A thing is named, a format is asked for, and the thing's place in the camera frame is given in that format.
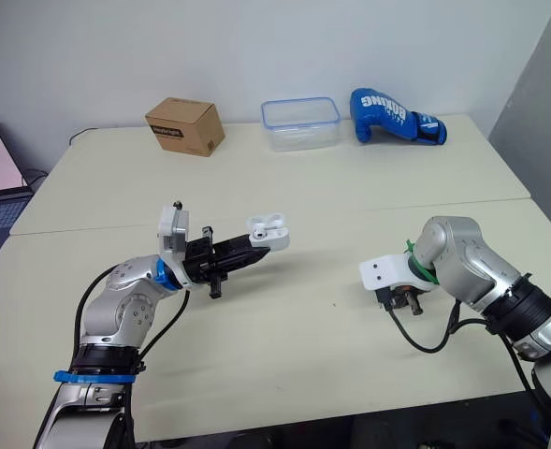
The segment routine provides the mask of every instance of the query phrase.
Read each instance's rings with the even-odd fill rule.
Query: cable
[[[467,325],[483,325],[487,326],[488,322],[486,320],[480,319],[480,318],[468,318],[466,320],[462,320],[458,323],[456,323],[451,329],[450,333],[454,334],[456,333],[461,327],[467,326]],[[541,413],[542,415],[549,415],[551,416],[551,412],[547,410],[547,408],[542,404],[542,402],[539,400],[537,395],[535,394],[535,390],[533,390],[529,384],[529,379],[527,379],[527,376],[525,375],[525,371],[522,369],[522,365],[520,365],[520,361],[518,360],[518,357],[516,353],[514,352],[512,348],[512,344],[508,340],[508,337],[506,337],[506,334],[499,333],[498,337],[500,337],[501,342],[506,348],[506,351],[508,351],[508,355],[510,356],[510,359],[512,360],[513,365],[516,369],[516,374],[518,375],[518,379],[520,379],[520,382],[525,388],[525,391],[529,395],[529,398],[531,402],[533,403],[534,407]]]
[[[132,385],[125,386],[125,404],[123,405],[125,413],[125,435],[127,437],[127,445],[136,449],[136,437],[134,436],[134,418],[132,417]]]
[[[154,336],[154,338],[146,345],[146,347],[142,350],[140,355],[138,356],[138,362],[141,362],[144,356],[152,349],[152,347],[163,337],[168,330],[171,329],[173,325],[175,325],[175,322],[180,319],[181,314],[183,311],[185,311],[186,306],[188,305],[188,299],[190,298],[190,290],[185,291],[185,296],[183,297],[183,303],[181,304],[180,309],[175,314],[175,316],[169,321],[165,327],[161,329],[161,331]]]
[[[40,176],[36,176],[33,180],[29,181],[28,184],[32,185],[32,184],[34,184],[36,181],[41,180],[42,178],[46,178],[47,176],[49,176],[49,175],[40,175]]]
[[[86,128],[86,129],[82,129],[81,131],[77,132],[76,134],[74,134],[72,137],[69,138],[68,145],[71,146],[71,142],[73,141],[73,139],[76,138],[77,136],[79,136],[80,134],[85,133],[86,131],[92,131],[94,129],[98,129],[98,128]]]
[[[458,321],[455,325],[453,325],[450,329],[450,334],[455,334],[461,327],[464,327],[466,325],[487,326],[488,322],[481,318],[467,318],[466,320]]]
[[[538,449],[545,449],[547,447],[546,440],[527,428],[521,427],[516,421],[512,421],[511,419],[501,419],[498,422],[498,428],[502,433],[510,437],[516,437]]]
[[[391,316],[391,319],[394,320],[394,323],[396,323],[396,326],[399,329],[399,332],[402,334],[404,339],[406,339],[407,342],[409,342],[414,348],[418,349],[419,351],[427,354],[435,354],[438,353],[441,349],[445,347],[448,340],[450,339],[450,329],[452,329],[458,321],[458,318],[460,316],[460,301],[456,300],[454,303],[454,307],[450,311],[450,316],[447,320],[447,327],[445,328],[445,332],[443,333],[443,338],[440,344],[435,346],[434,348],[427,348],[425,346],[421,346],[416,341],[414,341],[410,335],[408,335],[408,332],[406,332],[406,329],[402,325],[402,323],[399,321],[398,317],[394,313],[393,309],[389,309],[389,316]]]
[[[36,439],[34,440],[33,449],[37,448],[38,442],[40,441],[40,437],[42,436],[42,432],[44,431],[45,427],[47,426],[47,423],[49,422],[49,417],[51,416],[52,408],[54,407],[54,402],[57,400],[57,396],[59,395],[60,388],[61,387],[57,388],[57,391],[54,392],[54,396],[52,397],[51,403],[49,404],[49,408],[47,409],[46,413],[44,413],[44,419],[42,420],[42,424],[40,424],[40,428],[38,429],[38,433],[36,434]]]
[[[80,349],[81,316],[84,312],[84,305],[86,304],[88,297],[90,296],[94,288],[98,285],[98,283],[101,282],[106,276],[108,276],[116,267],[116,265],[113,265],[111,268],[107,268],[105,271],[96,276],[96,279],[92,281],[92,283],[88,286],[80,299],[80,304],[78,304],[78,309],[76,310],[76,324],[73,330],[73,355],[71,356],[72,361],[76,358],[76,355],[78,355],[78,350]]]
[[[27,176],[26,173],[28,172],[34,172],[34,173],[39,173],[39,175],[37,177],[35,177],[32,181],[28,181],[25,177]],[[42,178],[46,178],[47,176],[49,176],[49,172],[48,171],[45,171],[45,170],[39,170],[37,168],[26,168],[24,171],[23,171],[23,176],[22,176],[22,186],[25,187],[25,184],[28,183],[28,184],[34,184],[34,182],[38,181],[38,180],[41,180]]]

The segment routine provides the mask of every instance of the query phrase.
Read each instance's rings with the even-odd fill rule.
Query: blue strap
[[[69,371],[57,371],[52,376],[55,382],[71,384],[133,384],[136,376],[133,374],[72,374]]]

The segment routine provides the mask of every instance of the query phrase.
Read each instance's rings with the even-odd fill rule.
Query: clear plastic container
[[[340,141],[340,113],[328,96],[267,101],[262,110],[276,152],[330,147]]]

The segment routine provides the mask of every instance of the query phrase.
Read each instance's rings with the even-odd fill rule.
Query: blue boxing glove
[[[392,97],[374,89],[363,87],[352,92],[350,115],[356,137],[363,143],[370,140],[370,127],[375,125],[399,138],[429,145],[443,145],[447,136],[441,120],[409,111]]]

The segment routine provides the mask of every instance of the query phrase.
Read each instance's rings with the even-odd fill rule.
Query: brown cardboard box
[[[212,103],[166,98],[146,114],[163,150],[210,156],[225,138],[217,108]]]

